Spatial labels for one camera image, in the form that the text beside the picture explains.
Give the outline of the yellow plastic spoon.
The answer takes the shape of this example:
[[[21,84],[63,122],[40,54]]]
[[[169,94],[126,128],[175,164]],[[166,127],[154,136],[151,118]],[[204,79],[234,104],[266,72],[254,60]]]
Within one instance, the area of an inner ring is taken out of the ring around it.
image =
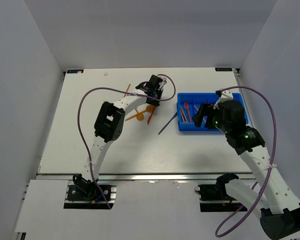
[[[135,109],[136,112],[136,119],[138,121],[143,121],[144,120],[144,114],[140,112],[137,108]]]
[[[125,119],[125,121],[131,120],[133,118],[137,118],[138,121],[142,121],[144,119],[144,113],[151,113],[154,110],[154,106],[148,105],[145,110],[137,112],[136,114],[128,117]]]

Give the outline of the red plastic knife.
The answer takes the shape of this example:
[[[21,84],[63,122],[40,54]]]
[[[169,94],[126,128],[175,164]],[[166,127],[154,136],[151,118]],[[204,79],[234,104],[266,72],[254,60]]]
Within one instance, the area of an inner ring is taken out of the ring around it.
[[[153,117],[153,115],[154,115],[155,110],[156,110],[156,107],[153,107],[153,109],[152,109],[152,111],[151,111],[151,113],[150,113],[150,116],[149,116],[148,119],[147,119],[147,125],[150,124],[150,122],[151,122],[151,120],[152,120],[152,117]]]

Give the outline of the red plastic fork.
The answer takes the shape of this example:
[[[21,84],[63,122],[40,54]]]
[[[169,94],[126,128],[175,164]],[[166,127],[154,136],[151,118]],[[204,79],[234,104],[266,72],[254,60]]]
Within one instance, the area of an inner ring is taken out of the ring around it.
[[[188,115],[188,118],[189,118],[189,122],[191,123],[191,122],[192,122],[192,117],[191,117],[191,114],[190,114],[189,104],[188,104],[187,101],[184,102],[184,108],[185,108],[186,111],[187,111],[187,115]]]

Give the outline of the blue plastic knife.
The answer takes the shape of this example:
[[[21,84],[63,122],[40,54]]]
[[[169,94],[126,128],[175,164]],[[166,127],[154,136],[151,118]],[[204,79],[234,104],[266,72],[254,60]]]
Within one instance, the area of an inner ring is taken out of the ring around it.
[[[162,127],[162,129],[158,132],[158,136],[167,128],[167,126],[178,116],[178,113],[175,112],[175,114],[171,117],[171,119]]]

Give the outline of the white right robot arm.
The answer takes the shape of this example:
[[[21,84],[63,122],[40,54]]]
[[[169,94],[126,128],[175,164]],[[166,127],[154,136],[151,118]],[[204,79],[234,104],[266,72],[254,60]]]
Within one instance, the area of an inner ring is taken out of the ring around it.
[[[255,192],[234,173],[219,176],[216,195],[226,200],[239,201],[260,222],[271,240],[280,240],[300,231],[300,199],[292,192],[269,156],[260,133],[246,124],[245,109],[236,100],[215,105],[202,103],[192,118],[198,128],[218,129],[227,143],[245,162],[260,185]]]

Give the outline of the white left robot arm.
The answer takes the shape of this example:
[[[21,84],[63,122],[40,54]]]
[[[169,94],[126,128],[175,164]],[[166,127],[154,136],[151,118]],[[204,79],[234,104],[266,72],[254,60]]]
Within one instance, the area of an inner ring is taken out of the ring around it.
[[[163,74],[152,75],[148,81],[138,84],[133,91],[121,91],[110,87],[97,87],[89,90],[82,97],[77,110],[77,127],[79,135],[87,150],[87,160],[83,169],[72,176],[76,192],[85,200],[93,200],[98,197],[108,200],[101,186],[98,184],[100,169],[107,151],[114,141],[123,132],[125,117],[137,107],[148,104],[158,107],[163,101],[164,85],[169,79]],[[112,91],[124,95],[115,102],[102,103],[94,123],[93,144],[88,146],[81,128],[81,110],[87,96],[98,90]]]

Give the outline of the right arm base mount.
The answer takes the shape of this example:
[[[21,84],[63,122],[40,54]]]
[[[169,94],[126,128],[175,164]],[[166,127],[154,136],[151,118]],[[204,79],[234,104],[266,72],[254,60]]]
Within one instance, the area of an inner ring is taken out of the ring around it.
[[[199,195],[199,206],[202,213],[246,212],[247,208],[233,197],[222,195],[215,184],[199,184],[194,188]]]

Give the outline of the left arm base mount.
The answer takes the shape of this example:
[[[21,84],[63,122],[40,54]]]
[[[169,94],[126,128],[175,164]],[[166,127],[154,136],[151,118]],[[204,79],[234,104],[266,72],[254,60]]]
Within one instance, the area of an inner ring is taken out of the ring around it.
[[[72,183],[68,184],[64,209],[72,210],[110,210],[116,199],[117,186],[101,184],[99,188],[81,174],[72,176]]]

